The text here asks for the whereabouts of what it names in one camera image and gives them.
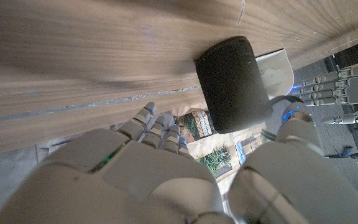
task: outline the robotic hand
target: robotic hand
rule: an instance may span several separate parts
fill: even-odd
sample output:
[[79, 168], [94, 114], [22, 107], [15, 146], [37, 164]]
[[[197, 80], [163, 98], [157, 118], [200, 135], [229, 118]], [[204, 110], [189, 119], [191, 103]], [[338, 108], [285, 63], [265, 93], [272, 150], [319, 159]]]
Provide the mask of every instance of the robotic hand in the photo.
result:
[[[213, 175], [178, 140], [177, 126], [162, 144], [158, 118], [138, 141], [154, 111], [149, 103], [118, 131], [90, 131], [46, 158], [1, 209], [0, 223], [234, 223]], [[292, 103], [282, 122], [276, 141], [253, 152], [234, 178], [232, 217], [358, 223], [358, 192], [322, 156], [306, 106]]]
[[358, 64], [295, 83], [293, 96], [306, 106], [358, 103]]

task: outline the white object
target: white object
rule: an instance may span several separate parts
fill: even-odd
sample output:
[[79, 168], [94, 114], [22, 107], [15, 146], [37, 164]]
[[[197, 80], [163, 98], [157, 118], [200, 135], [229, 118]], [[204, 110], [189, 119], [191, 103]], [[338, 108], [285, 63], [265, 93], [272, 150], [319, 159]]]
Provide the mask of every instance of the white object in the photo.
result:
[[269, 99], [287, 95], [293, 86], [293, 70], [285, 49], [256, 58]]
[[[0, 223], [233, 224], [208, 168], [176, 142], [177, 126], [165, 144], [182, 151], [138, 141], [155, 105], [144, 109], [116, 132], [91, 131], [46, 158], [0, 210]], [[306, 106], [292, 103], [282, 122], [276, 142], [253, 152], [233, 180], [236, 223], [358, 223], [358, 191], [321, 156]]]

